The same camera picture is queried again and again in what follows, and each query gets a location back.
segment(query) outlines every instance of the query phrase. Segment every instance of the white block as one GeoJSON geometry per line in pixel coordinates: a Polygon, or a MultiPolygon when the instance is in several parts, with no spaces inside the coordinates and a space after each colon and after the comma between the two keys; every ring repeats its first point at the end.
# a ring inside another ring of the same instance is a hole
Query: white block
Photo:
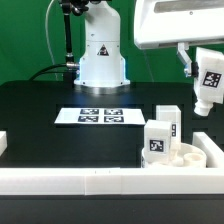
{"type": "Polygon", "coordinates": [[[171,159],[181,148],[181,111],[175,105],[156,106],[156,120],[172,122],[171,159]]]}
{"type": "Polygon", "coordinates": [[[197,48],[199,76],[194,80],[198,102],[195,113],[208,116],[213,103],[223,103],[224,55],[221,52],[197,48]]]}
{"type": "Polygon", "coordinates": [[[7,148],[7,138],[6,138],[6,132],[0,131],[0,156],[7,148]]]}
{"type": "Polygon", "coordinates": [[[207,167],[224,168],[223,151],[204,132],[193,133],[192,145],[200,148],[207,155],[207,167]]]}
{"type": "Polygon", "coordinates": [[[120,169],[93,169],[85,176],[85,194],[121,194],[120,169]]]}
{"type": "Polygon", "coordinates": [[[148,120],[144,127],[145,160],[167,164],[170,160],[171,122],[148,120]]]}

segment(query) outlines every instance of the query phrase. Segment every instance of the white box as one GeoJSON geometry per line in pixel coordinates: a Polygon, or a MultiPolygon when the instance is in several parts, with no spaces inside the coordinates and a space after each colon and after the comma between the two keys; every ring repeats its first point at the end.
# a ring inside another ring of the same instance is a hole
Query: white box
{"type": "Polygon", "coordinates": [[[175,105],[158,105],[156,106],[156,120],[171,121],[171,150],[174,159],[181,147],[181,110],[175,105]]]}
{"type": "Polygon", "coordinates": [[[171,122],[148,120],[144,127],[145,159],[167,164],[170,160],[171,122]]]}

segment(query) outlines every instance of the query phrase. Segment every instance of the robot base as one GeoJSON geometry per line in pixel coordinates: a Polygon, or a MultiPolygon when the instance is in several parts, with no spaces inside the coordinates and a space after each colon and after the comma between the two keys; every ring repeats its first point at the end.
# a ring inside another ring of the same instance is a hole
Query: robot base
{"type": "Polygon", "coordinates": [[[117,87],[89,87],[83,85],[74,85],[74,89],[90,94],[107,95],[128,92],[130,90],[130,84],[125,84],[117,87]]]}

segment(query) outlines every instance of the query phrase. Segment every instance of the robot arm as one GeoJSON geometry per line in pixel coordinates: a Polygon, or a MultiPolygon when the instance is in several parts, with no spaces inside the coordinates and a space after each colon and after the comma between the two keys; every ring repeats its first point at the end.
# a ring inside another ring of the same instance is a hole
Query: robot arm
{"type": "Polygon", "coordinates": [[[67,27],[67,64],[73,61],[70,22],[67,17],[71,12],[76,16],[85,12],[86,51],[80,59],[80,74],[74,83],[85,89],[97,88],[97,93],[99,89],[106,88],[105,91],[110,92],[108,89],[130,84],[125,77],[125,59],[120,54],[120,16],[107,1],[110,0],[61,0],[67,27]]]}
{"type": "Polygon", "coordinates": [[[194,77],[198,98],[195,112],[207,116],[213,102],[222,103],[224,56],[197,48],[197,60],[187,54],[189,46],[224,43],[224,1],[137,0],[134,39],[140,49],[177,47],[187,77],[194,77]]]}

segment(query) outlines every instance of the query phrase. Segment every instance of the white plastic part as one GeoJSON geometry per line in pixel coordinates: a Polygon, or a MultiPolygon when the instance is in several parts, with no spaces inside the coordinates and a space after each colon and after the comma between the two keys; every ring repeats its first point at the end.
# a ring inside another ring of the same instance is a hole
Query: white plastic part
{"type": "Polygon", "coordinates": [[[208,167],[224,168],[223,151],[204,132],[194,132],[192,144],[205,152],[208,167]]]}
{"type": "Polygon", "coordinates": [[[224,194],[224,153],[205,133],[194,133],[193,145],[207,168],[1,168],[0,195],[224,194]]]}
{"type": "Polygon", "coordinates": [[[181,144],[181,111],[175,105],[156,106],[156,120],[170,121],[172,123],[171,160],[175,158],[181,144]]]}
{"type": "Polygon", "coordinates": [[[198,102],[195,113],[207,116],[213,103],[223,103],[224,55],[221,52],[197,48],[196,61],[199,76],[194,80],[194,91],[198,102]]]}
{"type": "Polygon", "coordinates": [[[142,150],[142,168],[177,168],[177,167],[191,167],[191,168],[205,168],[207,156],[200,148],[186,143],[180,144],[178,154],[169,163],[164,164],[158,161],[148,162],[145,159],[146,150],[142,150]]]}
{"type": "Polygon", "coordinates": [[[130,84],[125,77],[125,59],[120,54],[120,16],[106,1],[88,4],[86,51],[80,59],[76,85],[114,88],[130,84]]]}
{"type": "Polygon", "coordinates": [[[205,157],[199,153],[186,153],[184,155],[184,166],[185,167],[195,167],[195,168],[205,168],[206,160],[205,157]]]}
{"type": "Polygon", "coordinates": [[[140,49],[222,43],[222,21],[223,0],[137,0],[134,40],[140,49]]]}
{"type": "Polygon", "coordinates": [[[0,156],[7,148],[7,136],[5,131],[0,131],[0,156]]]}
{"type": "Polygon", "coordinates": [[[148,120],[144,127],[145,159],[148,163],[170,161],[171,122],[148,120]]]}

